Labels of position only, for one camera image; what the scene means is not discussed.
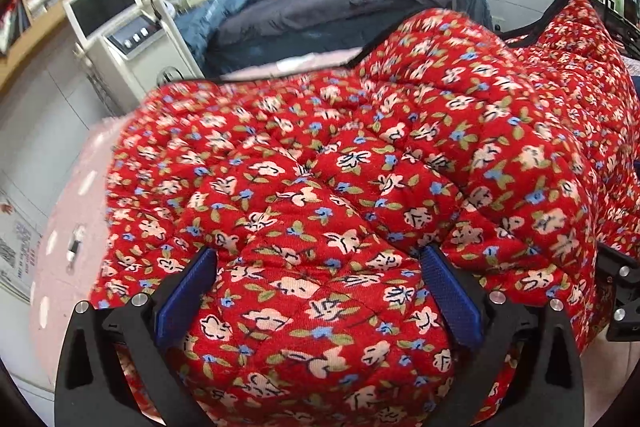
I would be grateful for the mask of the red floral quilted jacket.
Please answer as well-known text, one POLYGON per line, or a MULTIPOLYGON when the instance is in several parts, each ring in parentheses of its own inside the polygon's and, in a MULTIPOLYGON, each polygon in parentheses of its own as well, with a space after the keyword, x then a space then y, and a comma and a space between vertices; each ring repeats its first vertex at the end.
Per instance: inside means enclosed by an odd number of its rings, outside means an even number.
POLYGON ((506 39, 447 10, 352 66, 150 93, 106 177, 90 301, 149 294, 213 248, 168 362, 218 426, 417 426, 454 382, 420 274, 436 244, 485 291, 561 301, 579 348, 639 254, 639 101, 588 0, 506 39))

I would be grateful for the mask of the pink polka dot blanket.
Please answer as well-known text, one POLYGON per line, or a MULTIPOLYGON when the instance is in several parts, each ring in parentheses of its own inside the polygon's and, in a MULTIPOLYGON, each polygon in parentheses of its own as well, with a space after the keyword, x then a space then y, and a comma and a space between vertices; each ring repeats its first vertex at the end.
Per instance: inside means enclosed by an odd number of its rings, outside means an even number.
POLYGON ((107 251, 105 180, 113 147, 129 119, 106 118, 92 128, 39 246, 30 327, 36 355, 51 378, 70 312, 89 296, 107 251))

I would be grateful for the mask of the beige machine with screen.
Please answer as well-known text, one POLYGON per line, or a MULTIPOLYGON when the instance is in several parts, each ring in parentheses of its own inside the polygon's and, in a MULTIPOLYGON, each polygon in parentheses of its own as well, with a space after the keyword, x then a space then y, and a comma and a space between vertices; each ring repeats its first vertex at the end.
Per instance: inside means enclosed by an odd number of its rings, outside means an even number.
POLYGON ((200 78, 165 0, 64 0, 75 56, 115 115, 134 110, 164 84, 200 78))

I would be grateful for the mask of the dark grey bed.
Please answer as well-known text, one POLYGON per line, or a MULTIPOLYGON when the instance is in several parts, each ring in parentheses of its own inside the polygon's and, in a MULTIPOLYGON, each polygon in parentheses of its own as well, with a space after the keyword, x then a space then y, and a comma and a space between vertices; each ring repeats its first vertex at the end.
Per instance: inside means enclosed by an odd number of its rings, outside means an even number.
POLYGON ((260 0, 214 31, 202 71, 216 78, 294 56, 366 48, 431 8, 455 8, 491 28, 487 0, 260 0))

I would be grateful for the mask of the wall poster with QR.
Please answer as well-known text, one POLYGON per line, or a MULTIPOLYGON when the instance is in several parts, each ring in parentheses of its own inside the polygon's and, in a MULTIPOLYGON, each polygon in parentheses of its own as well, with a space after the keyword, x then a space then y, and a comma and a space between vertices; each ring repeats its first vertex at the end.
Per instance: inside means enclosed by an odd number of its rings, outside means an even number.
POLYGON ((41 235, 1 192, 1 286, 24 303, 32 301, 41 235))

